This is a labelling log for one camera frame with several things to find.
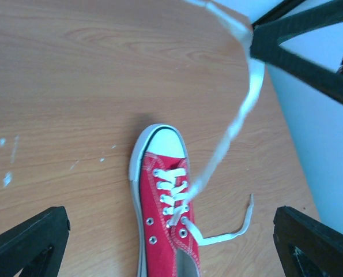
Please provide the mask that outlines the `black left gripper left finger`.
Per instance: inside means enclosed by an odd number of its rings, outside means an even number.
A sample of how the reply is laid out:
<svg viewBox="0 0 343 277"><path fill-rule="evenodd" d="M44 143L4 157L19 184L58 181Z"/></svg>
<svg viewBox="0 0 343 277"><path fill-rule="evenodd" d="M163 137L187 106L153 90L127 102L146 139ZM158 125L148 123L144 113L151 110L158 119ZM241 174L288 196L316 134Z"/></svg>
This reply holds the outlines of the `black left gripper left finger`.
<svg viewBox="0 0 343 277"><path fill-rule="evenodd" d="M69 238L65 207L50 207L0 234L0 276L57 276Z"/></svg>

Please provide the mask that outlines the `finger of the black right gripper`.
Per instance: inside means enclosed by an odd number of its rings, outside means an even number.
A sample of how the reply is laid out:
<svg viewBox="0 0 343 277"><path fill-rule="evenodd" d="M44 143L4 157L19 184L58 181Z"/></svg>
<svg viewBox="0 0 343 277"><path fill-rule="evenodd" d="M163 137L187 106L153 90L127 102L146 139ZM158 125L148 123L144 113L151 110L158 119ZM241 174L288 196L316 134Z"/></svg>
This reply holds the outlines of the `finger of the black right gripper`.
<svg viewBox="0 0 343 277"><path fill-rule="evenodd" d="M258 26L254 35L292 38L303 33L343 22L343 0L329 1L314 8Z"/></svg>
<svg viewBox="0 0 343 277"><path fill-rule="evenodd" d="M264 28L254 30L250 54L253 58L289 73L343 105L343 60L342 70L332 72L281 48L278 31L268 31Z"/></svg>

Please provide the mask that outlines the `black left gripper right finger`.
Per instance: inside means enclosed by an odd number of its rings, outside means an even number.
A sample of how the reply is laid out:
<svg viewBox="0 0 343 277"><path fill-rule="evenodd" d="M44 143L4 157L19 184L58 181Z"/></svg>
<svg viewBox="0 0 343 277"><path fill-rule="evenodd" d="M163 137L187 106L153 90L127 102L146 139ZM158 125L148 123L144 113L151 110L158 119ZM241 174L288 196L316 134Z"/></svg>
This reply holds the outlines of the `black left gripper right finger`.
<svg viewBox="0 0 343 277"><path fill-rule="evenodd" d="M273 223L285 276L343 276L343 234L287 206Z"/></svg>

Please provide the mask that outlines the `white shoelace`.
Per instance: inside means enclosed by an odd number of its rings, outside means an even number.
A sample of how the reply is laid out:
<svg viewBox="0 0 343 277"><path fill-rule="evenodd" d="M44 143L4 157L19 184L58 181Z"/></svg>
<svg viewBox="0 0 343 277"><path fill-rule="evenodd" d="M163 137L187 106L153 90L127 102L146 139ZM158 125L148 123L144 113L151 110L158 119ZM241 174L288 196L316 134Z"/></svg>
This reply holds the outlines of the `white shoelace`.
<svg viewBox="0 0 343 277"><path fill-rule="evenodd" d="M226 156L230 148L231 142L234 141L236 136L241 131L248 114L257 103L263 85L263 79L265 75L265 64L251 57L250 48L253 40L253 31L248 29L241 21L235 19L234 17L220 9L212 1L188 1L188 3L193 6L204 8L205 10L207 10L208 12L217 17L221 25L223 25L242 46L248 66L249 84L247 95L244 98L242 104L240 105L239 111L227 127L224 136L217 145L214 154L210 158L205 169L192 182L189 191L186 193L186 196L183 199L182 205L174 209L174 214L170 222L171 225L177 222L183 223L187 231L194 237L197 244L199 246L206 246L232 240L240 235L243 235L250 226L251 217L254 209L253 194L250 195L249 204L247 207L242 227L236 233L220 234L214 237L205 238L203 237L202 233L194 223L192 223L190 220L186 218L182 218L182 211L184 210L184 208L187 207L191 200L193 200L198 194L200 194L204 190L205 186L207 185L211 176L213 175L215 169Z"/></svg>

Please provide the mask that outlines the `red canvas sneaker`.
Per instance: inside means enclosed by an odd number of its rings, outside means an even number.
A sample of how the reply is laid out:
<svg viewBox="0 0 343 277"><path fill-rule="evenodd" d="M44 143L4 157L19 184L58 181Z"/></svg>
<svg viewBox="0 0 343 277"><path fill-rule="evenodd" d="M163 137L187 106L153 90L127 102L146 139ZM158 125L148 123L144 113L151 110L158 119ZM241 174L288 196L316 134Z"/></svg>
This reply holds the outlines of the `red canvas sneaker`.
<svg viewBox="0 0 343 277"><path fill-rule="evenodd" d="M189 157L183 138L170 125L142 131L129 163L140 248L138 276L200 276L198 244L172 216L189 188Z"/></svg>

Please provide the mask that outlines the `black aluminium cage frame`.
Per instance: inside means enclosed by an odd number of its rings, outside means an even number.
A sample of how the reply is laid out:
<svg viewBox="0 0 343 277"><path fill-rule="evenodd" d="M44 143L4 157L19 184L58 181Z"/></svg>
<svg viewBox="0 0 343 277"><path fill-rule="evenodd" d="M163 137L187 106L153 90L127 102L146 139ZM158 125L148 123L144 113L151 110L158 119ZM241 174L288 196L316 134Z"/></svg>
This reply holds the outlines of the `black aluminium cage frame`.
<svg viewBox="0 0 343 277"><path fill-rule="evenodd" d="M279 3L277 6L269 10L267 13L265 13L262 17L257 19L255 22L252 23L252 27L255 29L256 27L266 24L272 21L275 21L282 16L289 13L294 8L301 5L306 0L284 0L281 3Z"/></svg>

